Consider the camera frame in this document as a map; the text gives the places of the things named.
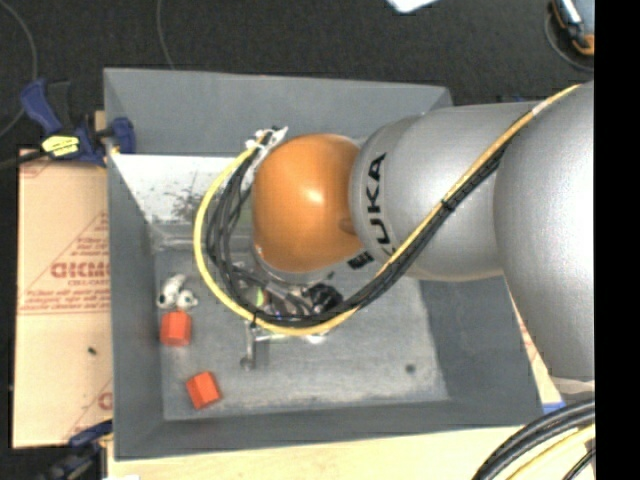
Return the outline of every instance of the yellow cable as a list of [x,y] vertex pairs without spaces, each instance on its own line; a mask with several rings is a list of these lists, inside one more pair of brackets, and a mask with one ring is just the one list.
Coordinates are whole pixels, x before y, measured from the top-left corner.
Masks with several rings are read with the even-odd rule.
[[[546,100],[536,105],[529,112],[524,114],[515,123],[513,123],[506,132],[504,132],[500,137],[498,137],[498,139],[493,144],[491,144],[484,151],[484,153],[482,153],[482,155],[478,157],[478,159],[471,165],[471,167],[467,169],[465,174],[463,174],[462,177],[451,187],[449,192],[447,192],[447,194],[445,195],[444,201],[447,202],[455,194],[455,192],[484,165],[484,163],[491,157],[491,155],[493,155],[496,152],[496,150],[501,148],[516,133],[518,133],[522,128],[524,128],[536,115],[538,115],[543,109],[547,108],[548,106],[550,106],[551,104],[553,104],[554,102],[556,102],[557,100],[559,100],[560,98],[568,94],[569,92],[573,91],[577,87],[578,85],[573,85],[551,96],[550,98],[547,98]],[[193,230],[193,251],[194,251],[194,256],[196,260],[196,266],[200,271],[200,275],[202,276],[202,279],[207,284],[209,289],[215,294],[215,296],[218,297],[218,299],[220,299],[220,301],[225,306],[227,306],[229,309],[231,309],[233,312],[235,312],[242,318],[245,318],[250,321],[255,320],[256,324],[263,327],[264,329],[267,329],[269,331],[279,333],[279,334],[286,334],[288,336],[307,336],[310,334],[321,334],[333,329],[337,325],[344,322],[347,318],[353,315],[358,309],[360,309],[360,306],[356,306],[348,311],[345,311],[344,313],[339,314],[338,316],[332,318],[331,320],[327,320],[326,322],[322,322],[321,324],[318,324],[318,325],[313,325],[313,326],[304,327],[304,328],[292,328],[292,327],[276,325],[271,322],[262,320],[261,318],[255,317],[255,315],[252,312],[240,306],[231,297],[229,297],[226,294],[226,292],[218,286],[218,284],[215,282],[215,280],[211,276],[211,273],[207,268],[204,255],[202,254],[202,228],[203,228],[204,219],[207,213],[207,209],[209,208],[209,204],[211,203],[211,200],[217,193],[218,189],[222,186],[224,181],[231,175],[231,173],[233,173],[242,164],[242,162],[244,162],[253,153],[253,151],[257,147],[261,146],[261,141],[264,139],[264,137],[265,136],[263,135],[261,139],[257,141],[256,145],[254,145],[250,149],[245,150],[238,157],[236,157],[213,181],[211,186],[207,189],[207,192],[205,193],[204,197],[202,198],[200,207],[198,208],[198,212],[196,214],[194,230]],[[375,277],[378,277],[381,274],[383,274],[389,268],[389,266],[398,259],[398,257],[415,241],[415,239],[418,237],[420,232],[422,232],[422,230],[429,225],[429,223],[433,220],[436,214],[442,209],[442,207],[443,207],[442,202],[434,206],[434,208],[424,218],[424,220],[420,223],[420,225],[404,240],[404,242],[402,242],[402,244],[382,265],[382,267],[380,267],[378,272],[376,272]]]
[[585,444],[587,441],[593,439],[596,436],[596,424],[592,423],[588,427],[583,428],[582,430],[578,430],[567,437],[563,438],[561,441],[558,441],[553,446],[550,446],[542,453],[536,455],[528,462],[520,466],[516,471],[514,471],[506,480],[516,480],[520,478],[522,475],[526,477],[528,473],[539,469],[544,464],[551,462],[558,457],[562,456],[564,453],[567,453],[570,449],[575,447],[578,444]]

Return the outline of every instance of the cable bundle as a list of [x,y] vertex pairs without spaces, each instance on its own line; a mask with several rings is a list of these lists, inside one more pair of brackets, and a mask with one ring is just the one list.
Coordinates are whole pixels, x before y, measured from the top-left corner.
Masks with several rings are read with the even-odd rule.
[[[492,480],[524,454],[548,443],[551,439],[571,432],[569,435],[545,448],[512,473],[508,479],[515,480],[547,461],[562,455],[576,445],[595,439],[594,399],[576,403],[547,414],[515,433],[501,444],[478,469],[472,480]],[[595,445],[565,475],[563,480],[573,480],[595,456]]]

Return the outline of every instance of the kuka logo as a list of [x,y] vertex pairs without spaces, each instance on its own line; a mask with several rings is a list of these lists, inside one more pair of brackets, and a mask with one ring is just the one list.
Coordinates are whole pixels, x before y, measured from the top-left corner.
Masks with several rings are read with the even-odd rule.
[[[378,203],[378,197],[380,196],[380,179],[382,177],[382,173],[381,173],[382,162],[384,161],[386,156],[387,154],[383,153],[379,157],[372,160],[371,163],[369,164],[368,175],[369,175],[369,178],[375,182],[375,185],[374,185],[375,188],[372,191],[369,188],[368,184],[366,187],[367,200],[369,201],[369,205],[367,206],[367,213],[369,214],[369,224],[371,224],[374,228],[377,229],[376,240],[381,246],[389,245],[391,243],[384,221],[381,218],[375,216],[381,213],[381,208]],[[381,249],[388,256],[391,256],[391,254],[395,251],[395,247],[391,248],[392,252],[389,252],[385,247],[381,247]]]

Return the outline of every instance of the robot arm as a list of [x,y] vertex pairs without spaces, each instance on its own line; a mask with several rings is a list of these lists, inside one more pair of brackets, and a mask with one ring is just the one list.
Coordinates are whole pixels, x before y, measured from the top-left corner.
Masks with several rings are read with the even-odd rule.
[[[270,279],[317,283],[336,262],[363,250],[383,263],[377,277],[406,252],[413,240],[407,237],[425,215],[439,208],[446,219],[405,275],[443,281],[504,275],[551,374],[591,381],[593,90],[589,83],[542,103],[435,110],[382,127],[360,150],[346,137],[322,134],[278,145],[253,184],[253,247],[267,277],[262,286]],[[486,175],[468,184],[469,166],[494,148],[496,137],[509,142],[498,157],[489,155],[491,166],[480,164]],[[235,181],[222,189],[228,195],[237,188],[229,201],[242,197],[247,164],[236,167]],[[447,191],[456,183],[468,194],[454,192],[453,204]],[[218,247],[216,255],[223,253]],[[230,275],[231,291],[233,282]],[[284,322],[269,324],[273,315],[220,292],[245,318],[293,335],[324,332],[366,299],[355,297],[353,307],[351,298],[340,302],[332,326],[311,322],[289,332]],[[293,315],[289,324],[303,327],[306,317]]]

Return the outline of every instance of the blue clamp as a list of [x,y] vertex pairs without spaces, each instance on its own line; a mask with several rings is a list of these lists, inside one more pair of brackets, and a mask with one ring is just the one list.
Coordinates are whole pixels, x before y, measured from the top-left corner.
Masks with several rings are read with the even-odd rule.
[[105,130],[95,131],[88,120],[78,124],[72,133],[63,133],[63,126],[46,96],[46,82],[39,78],[20,93],[25,113],[42,126],[42,149],[54,160],[76,160],[105,167],[106,149],[102,139],[114,137],[121,153],[135,153],[136,137],[133,125],[126,117],[114,119]]

